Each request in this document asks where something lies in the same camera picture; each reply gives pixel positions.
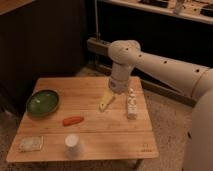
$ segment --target floor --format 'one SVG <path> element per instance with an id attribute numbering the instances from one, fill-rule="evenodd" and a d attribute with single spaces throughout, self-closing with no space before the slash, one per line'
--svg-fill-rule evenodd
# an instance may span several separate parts
<path id="1" fill-rule="evenodd" d="M 76 76 L 101 76 L 84 67 Z M 187 131 L 191 122 L 190 106 L 144 90 L 160 156 L 146 159 L 138 171 L 180 171 Z M 7 152 L 21 118 L 0 113 L 0 171 L 131 171 L 134 161 L 86 161 L 52 163 L 7 163 Z"/>

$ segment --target wooden table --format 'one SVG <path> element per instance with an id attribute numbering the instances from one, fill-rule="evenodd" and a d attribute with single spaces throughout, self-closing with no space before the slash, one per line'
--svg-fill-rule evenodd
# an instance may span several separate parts
<path id="1" fill-rule="evenodd" d="M 68 160 L 112 160 L 155 158 L 158 150 L 138 77 L 131 77 L 130 87 L 137 96 L 138 119 L 126 117 L 126 96 L 116 95 L 115 101 L 101 113 L 100 99 L 108 87 L 108 77 L 41 78 L 34 92 L 52 89 L 60 96 L 58 110 L 42 119 L 24 114 L 12 146 L 8 162 L 47 162 Z M 63 127 L 64 118 L 81 115 L 79 124 Z M 82 143 L 82 153 L 68 158 L 65 137 L 76 133 Z M 41 151 L 20 153 L 22 138 L 44 137 Z"/>

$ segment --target table leg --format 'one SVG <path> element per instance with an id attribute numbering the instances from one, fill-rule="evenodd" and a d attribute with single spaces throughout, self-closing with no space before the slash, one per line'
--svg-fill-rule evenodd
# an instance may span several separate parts
<path id="1" fill-rule="evenodd" d="M 135 163 L 134 166 L 133 166 L 133 169 L 134 169 L 134 170 L 137 170 L 137 169 L 140 167 L 142 161 L 143 161 L 143 159 L 137 159 L 137 160 L 136 160 L 136 163 Z"/>

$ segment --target white cup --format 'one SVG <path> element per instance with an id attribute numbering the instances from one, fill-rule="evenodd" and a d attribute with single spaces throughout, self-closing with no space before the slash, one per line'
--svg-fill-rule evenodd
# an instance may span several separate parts
<path id="1" fill-rule="evenodd" d="M 80 153 L 80 140 L 78 135 L 69 134 L 65 138 L 66 154 L 68 157 L 76 157 Z"/>

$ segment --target small bottle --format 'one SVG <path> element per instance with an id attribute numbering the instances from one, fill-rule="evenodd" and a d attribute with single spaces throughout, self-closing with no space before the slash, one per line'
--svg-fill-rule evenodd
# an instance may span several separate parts
<path id="1" fill-rule="evenodd" d="M 132 88 L 127 96 L 127 118 L 131 120 L 137 118 L 136 96 Z"/>

